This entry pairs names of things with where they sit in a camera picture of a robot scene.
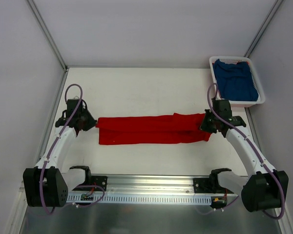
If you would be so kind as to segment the red t shirt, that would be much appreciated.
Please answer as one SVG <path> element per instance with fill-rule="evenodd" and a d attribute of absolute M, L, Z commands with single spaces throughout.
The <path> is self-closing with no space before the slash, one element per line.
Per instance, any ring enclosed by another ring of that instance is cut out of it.
<path fill-rule="evenodd" d="M 211 134 L 200 130 L 204 114 L 101 117 L 100 145 L 178 144 L 208 141 Z"/>

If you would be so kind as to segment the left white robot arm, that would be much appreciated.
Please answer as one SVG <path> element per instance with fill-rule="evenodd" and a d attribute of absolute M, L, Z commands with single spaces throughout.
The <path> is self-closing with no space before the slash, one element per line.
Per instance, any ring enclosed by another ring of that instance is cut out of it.
<path fill-rule="evenodd" d="M 53 143 L 33 168 L 23 172 L 28 206 L 63 207 L 70 191 L 77 187 L 87 190 L 92 186 L 88 166 L 72 166 L 67 172 L 61 170 L 79 132 L 90 130 L 96 123 L 83 99 L 66 101 L 66 109 L 55 123 Z"/>

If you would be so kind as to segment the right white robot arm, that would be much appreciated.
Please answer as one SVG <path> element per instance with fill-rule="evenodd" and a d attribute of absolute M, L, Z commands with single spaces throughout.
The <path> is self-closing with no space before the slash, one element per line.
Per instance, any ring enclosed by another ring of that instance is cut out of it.
<path fill-rule="evenodd" d="M 243 178 L 229 168 L 214 169 L 209 176 L 209 188 L 219 193 L 228 189 L 238 195 L 249 212 L 279 209 L 274 219 L 285 213 L 285 201 L 289 177 L 285 171 L 277 170 L 264 157 L 252 140 L 246 123 L 240 116 L 233 116 L 228 100 L 208 99 L 209 108 L 200 130 L 222 136 L 232 145 L 241 159 L 248 177 Z"/>

